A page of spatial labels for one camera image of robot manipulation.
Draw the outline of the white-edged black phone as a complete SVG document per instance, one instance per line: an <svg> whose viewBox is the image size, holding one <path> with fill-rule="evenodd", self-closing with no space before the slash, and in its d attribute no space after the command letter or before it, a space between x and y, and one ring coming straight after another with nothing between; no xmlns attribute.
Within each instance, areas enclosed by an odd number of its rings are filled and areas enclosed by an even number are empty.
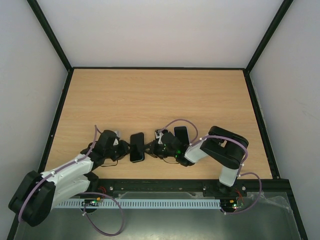
<svg viewBox="0 0 320 240"><path fill-rule="evenodd" d="M190 144L188 128L186 126L175 126L173 130L174 130L174 135L179 139L179 141L183 145Z"/></svg>

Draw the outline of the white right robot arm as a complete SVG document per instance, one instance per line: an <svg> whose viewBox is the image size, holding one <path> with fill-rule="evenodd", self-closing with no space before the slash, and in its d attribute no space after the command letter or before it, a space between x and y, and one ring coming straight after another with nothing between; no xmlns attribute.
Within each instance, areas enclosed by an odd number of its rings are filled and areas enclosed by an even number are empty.
<svg viewBox="0 0 320 240"><path fill-rule="evenodd" d="M212 126L207 135L191 141L186 126L156 130L155 140L144 146L144 152L154 158L175 158L182 166L189 167L201 159L211 157L222 165L218 191L229 196L236 189L244 161L248 158L249 141L241 135L218 126Z"/></svg>

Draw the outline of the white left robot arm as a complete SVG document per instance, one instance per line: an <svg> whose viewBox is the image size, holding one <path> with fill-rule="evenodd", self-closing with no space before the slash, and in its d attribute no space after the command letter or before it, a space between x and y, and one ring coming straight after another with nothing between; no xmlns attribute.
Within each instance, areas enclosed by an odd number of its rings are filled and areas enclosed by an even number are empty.
<svg viewBox="0 0 320 240"><path fill-rule="evenodd" d="M82 193L103 193L93 171L105 160L116 162L129 152L130 145L120 139L118 132L96 130L93 141L72 160L52 170L27 173L8 208L17 214L19 221L35 227L61 202Z"/></svg>

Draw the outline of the black enclosure frame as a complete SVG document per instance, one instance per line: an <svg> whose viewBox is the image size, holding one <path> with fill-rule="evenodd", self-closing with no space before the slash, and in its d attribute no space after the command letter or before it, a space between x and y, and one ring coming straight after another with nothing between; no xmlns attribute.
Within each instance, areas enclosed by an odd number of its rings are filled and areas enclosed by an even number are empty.
<svg viewBox="0 0 320 240"><path fill-rule="evenodd" d="M272 19L267 31L265 32L262 40L260 41L257 49L255 50L253 57L250 59L246 68L242 69L244 74L245 83L247 86L247 90L249 93L250 101L253 107L253 111L255 114L256 122L258 125L258 129L260 132L260 136L262 139L263 147L266 153L267 161L269 164L269 168L271 170L271 179L263 179L261 181L261 189L264 192L286 192L289 200L289 205L293 210L293 216L295 219L295 223L297 226L297 230L301 239L306 240L307 233L304 228L298 206L289 183L289 180L281 178L280 172L276 163L276 159L271 147L270 139L267 133L266 125L263 121L262 110L258 106L258 98L257 94L254 91L253 82L251 80L250 73L254 68L255 64L257 63L258 59L260 58L261 54L263 53L264 49L266 48L267 44L269 43L271 37L273 36L274 32L278 28L279 24L281 23L282 19L286 15L288 9L292 5L291 0L284 0L278 11L276 12L274 18ZM75 68L71 66L67 56L65 55L56 35L54 34L45 14L43 13L39 3L36 0L28 1L30 8L32 9L34 15L36 16L38 22L40 23L42 29L46 33L48 39L50 40L52 46L54 47L55 51L57 52L60 60L62 61L64 67L66 68L68 74L62 89L62 94L58 103L58 107L53 119L53 123L50 129L50 133L47 139L47 143L45 145L45 149L42 155L42 159L40 161L40 165L38 171L32 171L26 175L26 178L23 179L20 186L17 189L17 192L13 195L11 201L9 202L9 209L12 210L14 213L19 214L24 212L23 203L29 193L32 191L33 188L36 187L36 184L40 181L40 171L44 170L49 153L51 151L51 147L53 144L53 140L56 134L56 130L58 127L58 123L63 111L63 107L65 104L65 100L68 94L68 90L71 83L71 78L74 73ZM97 189L99 183L102 185L106 185L108 183L111 184L112 187L121 186L123 184L127 184L131 190L134 192L136 191L143 191L143 190L150 190L151 192L163 192L165 190L173 191L176 190L178 185L181 185L183 190L198 190L200 187L203 187L203 193L206 197L216 197L218 195L218 191L215 189L211 189L210 186L217 186L218 180L210 179L210 180L191 180L191 179L163 179L163 180L156 180L156 179L98 179L98 177L91 173L89 177L93 179L93 189Z"/></svg>

